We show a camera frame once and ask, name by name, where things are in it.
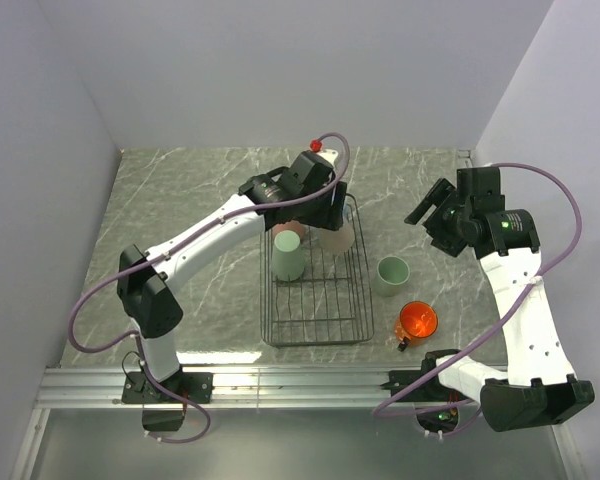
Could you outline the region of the beige plastic cup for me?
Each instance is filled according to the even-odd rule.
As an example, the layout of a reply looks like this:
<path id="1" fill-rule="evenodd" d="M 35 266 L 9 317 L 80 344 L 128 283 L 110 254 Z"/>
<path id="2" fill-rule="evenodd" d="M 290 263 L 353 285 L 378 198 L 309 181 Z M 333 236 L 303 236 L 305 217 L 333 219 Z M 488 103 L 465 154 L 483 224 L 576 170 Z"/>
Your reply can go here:
<path id="1" fill-rule="evenodd" d="M 317 235 L 322 249 L 332 255 L 344 254 L 355 242 L 354 229 L 348 221 L 336 231 L 318 229 Z"/>

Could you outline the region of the pink plastic cup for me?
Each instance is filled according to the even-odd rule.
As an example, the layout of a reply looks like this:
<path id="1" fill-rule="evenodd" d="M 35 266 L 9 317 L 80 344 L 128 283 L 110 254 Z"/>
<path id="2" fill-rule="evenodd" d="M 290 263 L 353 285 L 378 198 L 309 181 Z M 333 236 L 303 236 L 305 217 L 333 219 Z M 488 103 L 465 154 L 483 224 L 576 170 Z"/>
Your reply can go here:
<path id="1" fill-rule="evenodd" d="M 294 232 L 300 239 L 303 239 L 306 235 L 305 226 L 296 220 L 292 220 L 286 223 L 275 225 L 272 229 L 272 236 L 276 237 L 278 234 L 285 231 Z"/>

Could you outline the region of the blue plastic cup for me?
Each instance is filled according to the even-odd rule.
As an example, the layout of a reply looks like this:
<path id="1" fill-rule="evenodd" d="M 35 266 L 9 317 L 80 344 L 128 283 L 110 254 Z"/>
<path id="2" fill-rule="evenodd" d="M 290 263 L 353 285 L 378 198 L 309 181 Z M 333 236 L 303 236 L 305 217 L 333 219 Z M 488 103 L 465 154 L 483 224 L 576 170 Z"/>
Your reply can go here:
<path id="1" fill-rule="evenodd" d="M 343 219 L 347 222 L 352 222 L 354 218 L 353 207 L 350 203 L 346 203 L 343 207 Z"/>

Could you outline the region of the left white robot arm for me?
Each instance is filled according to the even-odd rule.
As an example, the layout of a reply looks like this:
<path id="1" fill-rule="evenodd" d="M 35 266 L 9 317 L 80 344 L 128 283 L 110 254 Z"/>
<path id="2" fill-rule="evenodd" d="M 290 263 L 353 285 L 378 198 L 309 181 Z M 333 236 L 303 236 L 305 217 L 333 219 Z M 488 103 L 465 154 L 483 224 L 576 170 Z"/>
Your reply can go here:
<path id="1" fill-rule="evenodd" d="M 335 231 L 343 224 L 349 157 L 334 150 L 301 152 L 290 166 L 250 177 L 202 221 L 146 251 L 127 247 L 117 282 L 125 313 L 139 330 L 145 388 L 169 402 L 184 389 L 174 330 L 183 318 L 175 295 L 200 270 L 235 246 L 290 221 Z"/>

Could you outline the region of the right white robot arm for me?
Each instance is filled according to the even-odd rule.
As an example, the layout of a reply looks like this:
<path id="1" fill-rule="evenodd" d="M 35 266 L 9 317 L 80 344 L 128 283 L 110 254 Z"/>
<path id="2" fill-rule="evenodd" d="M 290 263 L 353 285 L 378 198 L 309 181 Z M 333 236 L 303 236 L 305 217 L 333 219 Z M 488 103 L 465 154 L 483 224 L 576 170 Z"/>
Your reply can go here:
<path id="1" fill-rule="evenodd" d="M 406 223 L 423 224 L 432 246 L 456 257 L 471 248 L 491 286 L 499 321 L 462 350 L 426 354 L 420 377 L 395 399 L 423 388 L 442 399 L 452 390 L 476 401 L 492 430 L 560 425 L 595 399 L 564 353 L 543 277 L 532 215 L 509 209 L 498 165 L 461 168 L 438 179 Z"/>

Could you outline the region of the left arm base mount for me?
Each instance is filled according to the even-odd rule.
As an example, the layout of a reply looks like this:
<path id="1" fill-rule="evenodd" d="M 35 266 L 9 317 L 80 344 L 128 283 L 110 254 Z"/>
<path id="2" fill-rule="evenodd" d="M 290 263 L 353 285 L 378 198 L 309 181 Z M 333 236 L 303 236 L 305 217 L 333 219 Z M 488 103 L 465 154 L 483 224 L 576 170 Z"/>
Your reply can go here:
<path id="1" fill-rule="evenodd" d="M 169 379 L 152 382 L 144 370 L 125 374 L 121 403 L 143 408 L 143 429 L 154 438 L 166 443 L 183 443 L 173 434 L 181 430 L 187 414 L 198 412 L 203 416 L 202 430 L 191 441 L 203 437 L 211 428 L 211 417 L 204 408 L 211 401 L 213 374 L 180 370 Z"/>

